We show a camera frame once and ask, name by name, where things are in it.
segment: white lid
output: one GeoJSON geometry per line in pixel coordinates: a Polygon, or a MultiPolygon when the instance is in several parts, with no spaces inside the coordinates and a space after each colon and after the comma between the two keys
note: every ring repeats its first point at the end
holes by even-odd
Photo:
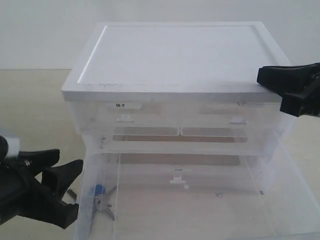
{"type": "Polygon", "coordinates": [[[267,65],[290,62],[260,22],[100,23],[62,91],[67,101],[279,101],[257,84],[267,65]]]}

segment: beige table surface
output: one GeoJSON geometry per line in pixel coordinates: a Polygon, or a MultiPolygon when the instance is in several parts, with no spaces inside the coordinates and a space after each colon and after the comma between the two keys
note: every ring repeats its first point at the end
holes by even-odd
{"type": "MultiPolygon", "coordinates": [[[[22,150],[61,149],[60,164],[81,159],[82,139],[75,133],[60,92],[69,70],[0,70],[0,125],[21,138],[22,150]]],[[[284,140],[306,182],[320,201],[320,118],[296,120],[284,140]]],[[[73,188],[79,189],[79,180],[73,188]]],[[[66,240],[67,230],[15,217],[0,227],[1,240],[66,240]]]]}

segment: white backdrop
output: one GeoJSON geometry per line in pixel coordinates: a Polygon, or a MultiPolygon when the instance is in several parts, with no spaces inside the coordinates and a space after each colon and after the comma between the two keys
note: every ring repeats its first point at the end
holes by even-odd
{"type": "Polygon", "coordinates": [[[0,69],[70,69],[103,21],[262,21],[293,64],[320,62],[319,0],[0,0],[0,69]]]}

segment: black clamp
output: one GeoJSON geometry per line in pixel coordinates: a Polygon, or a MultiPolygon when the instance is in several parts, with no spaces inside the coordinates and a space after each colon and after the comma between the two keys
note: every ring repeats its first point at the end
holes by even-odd
{"type": "Polygon", "coordinates": [[[58,149],[0,158],[0,225],[20,215],[65,229],[77,219],[79,205],[67,204],[62,197],[81,174],[83,161],[51,167],[59,158],[58,149]],[[40,183],[35,176],[41,172],[40,183]]]}
{"type": "Polygon", "coordinates": [[[320,62],[303,66],[264,66],[257,82],[282,97],[280,111],[320,117],[320,62]]]}

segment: transparent plastic drawer unit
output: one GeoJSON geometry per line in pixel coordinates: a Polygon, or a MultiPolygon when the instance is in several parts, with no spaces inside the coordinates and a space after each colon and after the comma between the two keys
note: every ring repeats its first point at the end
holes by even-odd
{"type": "Polygon", "coordinates": [[[270,65],[290,62],[260,22],[98,24],[62,87],[86,146],[74,239],[320,239],[270,65]]]}

